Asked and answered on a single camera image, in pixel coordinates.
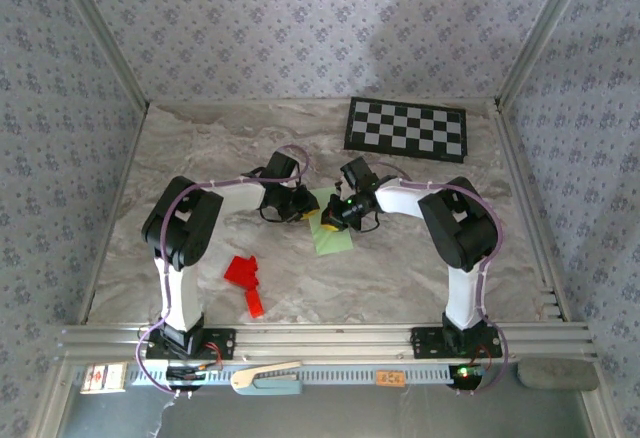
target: gray pad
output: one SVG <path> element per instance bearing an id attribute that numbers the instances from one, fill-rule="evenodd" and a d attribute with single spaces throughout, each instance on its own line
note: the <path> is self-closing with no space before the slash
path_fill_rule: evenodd
<path id="1" fill-rule="evenodd" d="M 528 388 L 538 390 L 593 391 L 598 375 L 593 363 L 560 358 L 523 358 L 518 378 Z"/>

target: sticker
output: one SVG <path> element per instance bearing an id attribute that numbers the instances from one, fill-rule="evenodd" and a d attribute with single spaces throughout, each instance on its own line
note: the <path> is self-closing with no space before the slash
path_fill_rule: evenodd
<path id="1" fill-rule="evenodd" d="M 403 388 L 405 385 L 404 371 L 376 371 L 376 385 Z"/>
<path id="2" fill-rule="evenodd" d="M 80 393 L 114 393 L 124 391 L 126 363 L 90 365 L 85 370 Z"/>

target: marble surface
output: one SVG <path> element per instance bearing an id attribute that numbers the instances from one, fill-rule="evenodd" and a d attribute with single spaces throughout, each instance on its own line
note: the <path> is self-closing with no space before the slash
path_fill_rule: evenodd
<path id="1" fill-rule="evenodd" d="M 362 154 L 342 149 L 348 100 L 238 105 L 152 105 L 140 137 L 101 268 L 89 321 L 146 322 L 161 307 L 158 276 L 141 226 L 169 180 L 234 178 L 267 163 L 280 145 L 296 143 L 312 158 L 304 182 L 332 186 L 340 167 Z M 469 156 L 463 165 L 385 159 L 416 181 L 462 175 L 503 220 L 505 245 L 492 264 L 486 305 L 503 321 L 541 319 L 532 254 L 517 214 L 493 124 L 468 110 Z M 375 167 L 379 174 L 382 167 Z M 436 322 L 447 301 L 447 270 L 422 220 L 381 215 L 379 230 L 352 232 L 354 249 L 318 256 L 309 224 L 272 224 L 257 212 L 229 215 L 216 226 L 197 275 L 209 323 Z M 233 255 L 255 255 L 266 314 L 252 320 L 243 293 L 223 279 Z"/>

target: wallpaper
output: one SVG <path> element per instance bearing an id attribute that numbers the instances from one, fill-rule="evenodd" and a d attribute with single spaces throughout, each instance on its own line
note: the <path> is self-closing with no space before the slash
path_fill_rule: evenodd
<path id="1" fill-rule="evenodd" d="M 77 319 L 141 117 L 69 0 L 0 0 L 0 436 Z"/>
<path id="2" fill-rule="evenodd" d="M 640 0 L 573 0 L 510 112 L 574 319 L 640 436 Z"/>
<path id="3" fill-rule="evenodd" d="M 544 0 L 95 0 L 158 99 L 494 96 Z"/>

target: orange label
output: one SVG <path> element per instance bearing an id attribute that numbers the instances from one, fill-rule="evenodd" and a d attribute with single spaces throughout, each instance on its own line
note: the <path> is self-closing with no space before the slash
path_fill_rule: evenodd
<path id="1" fill-rule="evenodd" d="M 404 371 L 376 371 L 376 385 L 403 388 Z"/>

